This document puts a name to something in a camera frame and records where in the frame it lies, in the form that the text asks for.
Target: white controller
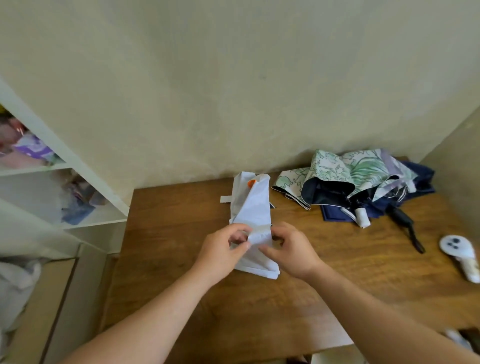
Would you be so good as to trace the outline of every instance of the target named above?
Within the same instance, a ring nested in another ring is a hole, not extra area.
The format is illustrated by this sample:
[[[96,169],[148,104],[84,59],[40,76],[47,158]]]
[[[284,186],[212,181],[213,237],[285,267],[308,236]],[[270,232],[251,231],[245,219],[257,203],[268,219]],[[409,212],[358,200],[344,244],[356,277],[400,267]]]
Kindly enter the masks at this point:
[[[480,270],[473,245],[460,235],[447,235],[440,240],[440,249],[454,256],[459,262],[470,282],[480,283]]]

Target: purple item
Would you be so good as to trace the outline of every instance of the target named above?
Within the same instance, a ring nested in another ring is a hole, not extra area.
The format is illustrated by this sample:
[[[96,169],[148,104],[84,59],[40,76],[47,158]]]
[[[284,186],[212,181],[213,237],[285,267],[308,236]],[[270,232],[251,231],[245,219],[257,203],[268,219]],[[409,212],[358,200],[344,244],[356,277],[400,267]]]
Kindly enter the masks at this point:
[[[35,159],[55,159],[55,152],[31,132],[26,132],[12,148]]]

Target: left hand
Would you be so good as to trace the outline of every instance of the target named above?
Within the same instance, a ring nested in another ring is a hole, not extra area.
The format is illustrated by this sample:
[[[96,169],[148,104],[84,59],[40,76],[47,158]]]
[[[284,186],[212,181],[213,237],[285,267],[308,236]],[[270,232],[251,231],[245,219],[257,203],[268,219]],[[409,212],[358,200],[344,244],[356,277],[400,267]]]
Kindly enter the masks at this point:
[[[230,224],[205,237],[197,260],[191,271],[202,275],[210,286],[225,278],[252,245],[246,232],[252,228],[246,224]],[[239,243],[230,249],[230,243]]]

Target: right hand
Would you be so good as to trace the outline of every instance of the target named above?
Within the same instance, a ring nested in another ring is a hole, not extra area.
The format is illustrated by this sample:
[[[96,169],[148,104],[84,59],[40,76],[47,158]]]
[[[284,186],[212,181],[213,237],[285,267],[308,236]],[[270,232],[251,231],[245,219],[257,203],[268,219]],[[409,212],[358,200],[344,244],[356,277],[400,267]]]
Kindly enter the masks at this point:
[[[319,258],[303,232],[281,222],[271,227],[272,236],[283,239],[280,249],[260,245],[258,250],[295,278],[306,280],[324,262]]]

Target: table top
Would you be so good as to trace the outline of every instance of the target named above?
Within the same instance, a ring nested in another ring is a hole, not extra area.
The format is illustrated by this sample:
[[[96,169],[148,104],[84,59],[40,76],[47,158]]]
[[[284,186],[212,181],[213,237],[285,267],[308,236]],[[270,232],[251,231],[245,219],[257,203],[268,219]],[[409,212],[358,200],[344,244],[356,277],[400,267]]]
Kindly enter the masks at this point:
[[[277,173],[270,174],[271,183]],[[193,264],[206,234],[228,224],[232,178],[135,190],[107,299],[107,328],[142,307]],[[361,229],[325,222],[270,190],[272,222],[302,230],[318,255],[380,300],[437,331],[480,327],[480,285],[467,282],[438,248],[448,234],[468,236],[439,194],[404,203],[419,254],[388,217]],[[282,272],[277,280],[233,271],[200,301],[168,363],[247,363],[351,344],[317,293]]]

